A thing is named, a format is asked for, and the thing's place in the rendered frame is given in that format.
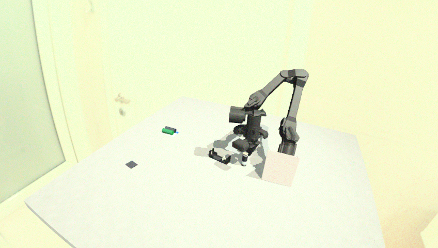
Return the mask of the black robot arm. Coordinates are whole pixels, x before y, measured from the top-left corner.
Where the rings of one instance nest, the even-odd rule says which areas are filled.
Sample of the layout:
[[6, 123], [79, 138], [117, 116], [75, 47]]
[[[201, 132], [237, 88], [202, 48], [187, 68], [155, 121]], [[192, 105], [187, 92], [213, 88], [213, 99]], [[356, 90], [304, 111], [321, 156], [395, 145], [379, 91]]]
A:
[[299, 109], [302, 91], [308, 77], [309, 74], [305, 69], [282, 70], [263, 89], [251, 94], [244, 107], [231, 105], [229, 122], [243, 123], [246, 120], [246, 115], [248, 115], [247, 125], [250, 127], [259, 127], [261, 117], [267, 116], [263, 109], [259, 110], [267, 97], [283, 82], [293, 84], [293, 94], [287, 117], [283, 117], [278, 129], [281, 136], [281, 144], [279, 145], [278, 153], [294, 156], [297, 146], [296, 142], [300, 139], [296, 132], [296, 116]]

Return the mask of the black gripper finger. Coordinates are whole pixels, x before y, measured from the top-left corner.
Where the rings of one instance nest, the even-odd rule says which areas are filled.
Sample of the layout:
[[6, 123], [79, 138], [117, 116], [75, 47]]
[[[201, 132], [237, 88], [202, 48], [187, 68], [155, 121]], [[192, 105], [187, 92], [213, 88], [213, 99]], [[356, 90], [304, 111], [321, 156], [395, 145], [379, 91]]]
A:
[[248, 148], [248, 150], [246, 150], [246, 152], [248, 152], [248, 156], [251, 155], [251, 153], [252, 153], [254, 147], [255, 147], [255, 145], [253, 144], [252, 146], [250, 146], [250, 147]]
[[[255, 145], [253, 151], [257, 148], [257, 146], [260, 144], [260, 142], [261, 142], [261, 141], [253, 142], [253, 144]], [[252, 151], [252, 153], [253, 153], [253, 151]]]

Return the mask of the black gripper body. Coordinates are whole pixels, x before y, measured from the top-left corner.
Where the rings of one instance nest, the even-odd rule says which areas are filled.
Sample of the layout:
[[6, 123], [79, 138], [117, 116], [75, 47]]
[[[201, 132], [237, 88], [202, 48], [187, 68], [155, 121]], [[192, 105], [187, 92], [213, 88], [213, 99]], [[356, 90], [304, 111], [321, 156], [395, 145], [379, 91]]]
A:
[[243, 135], [245, 139], [242, 140], [239, 138], [232, 142], [232, 147], [241, 152], [248, 150], [248, 148], [253, 145], [253, 142], [257, 142], [262, 136], [264, 139], [266, 139], [269, 135], [268, 132], [263, 130], [261, 126], [250, 127], [246, 124], [244, 128], [246, 129], [246, 133]]

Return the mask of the black cylindrical battery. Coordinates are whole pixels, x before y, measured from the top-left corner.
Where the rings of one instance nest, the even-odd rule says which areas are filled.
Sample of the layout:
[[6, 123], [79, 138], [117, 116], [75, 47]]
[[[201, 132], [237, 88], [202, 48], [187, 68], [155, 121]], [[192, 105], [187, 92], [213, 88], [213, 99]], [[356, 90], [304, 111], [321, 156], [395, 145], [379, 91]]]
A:
[[247, 158], [248, 158], [248, 152], [243, 152], [243, 155], [242, 155], [242, 163], [241, 163], [242, 166], [246, 166], [246, 164], [247, 164]]

